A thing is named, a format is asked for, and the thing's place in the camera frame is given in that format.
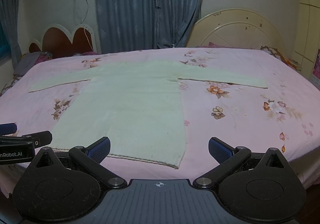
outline white crosshair mark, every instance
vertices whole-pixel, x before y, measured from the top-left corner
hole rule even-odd
[[[157,182],[155,185],[160,188],[160,187],[164,186],[165,184],[163,182]]]

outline pink bedsheet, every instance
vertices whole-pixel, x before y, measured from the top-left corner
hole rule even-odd
[[[277,147],[289,161],[320,146],[320,124],[317,123],[320,119],[320,92],[280,60],[263,51],[245,49],[173,48],[43,62],[34,66],[0,98],[0,123],[16,122],[18,131],[15,135],[18,136],[50,131],[87,82],[28,93],[31,85],[59,74],[90,70],[105,63],[153,60],[180,61],[186,66],[216,67],[263,78],[268,82],[268,89],[181,80],[187,151],[180,168],[110,157],[101,163],[127,181],[134,178],[188,178],[192,182],[218,165],[208,152],[208,141],[212,136],[233,147],[246,146],[253,152]],[[310,180],[315,181],[319,165],[320,162],[312,167],[306,165],[308,176],[299,173],[303,176],[301,181],[308,185]],[[21,167],[10,167],[0,168],[0,187],[5,195],[12,192],[23,172]]]

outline long-sleeved shirt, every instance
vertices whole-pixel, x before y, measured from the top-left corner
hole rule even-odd
[[[29,92],[90,80],[53,127],[52,148],[86,147],[108,136],[112,157],[178,168],[186,150],[178,79],[267,88],[264,80],[228,71],[154,61],[72,72],[39,82]]]

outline gray curtain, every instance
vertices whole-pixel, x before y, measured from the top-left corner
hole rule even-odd
[[[11,48],[11,59],[15,68],[21,58],[18,44],[19,0],[0,0],[0,23]]]
[[[96,0],[102,53],[184,47],[201,0]]]

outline headboard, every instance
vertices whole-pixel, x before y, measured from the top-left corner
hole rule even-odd
[[[276,28],[261,15],[245,9],[224,9],[199,20],[190,33],[186,47],[217,45],[244,49],[261,46],[286,53]]]
[[[76,53],[97,52],[93,30],[85,24],[78,25],[72,33],[59,24],[46,28],[41,42],[35,39],[29,52],[50,52],[52,58],[73,56]]]

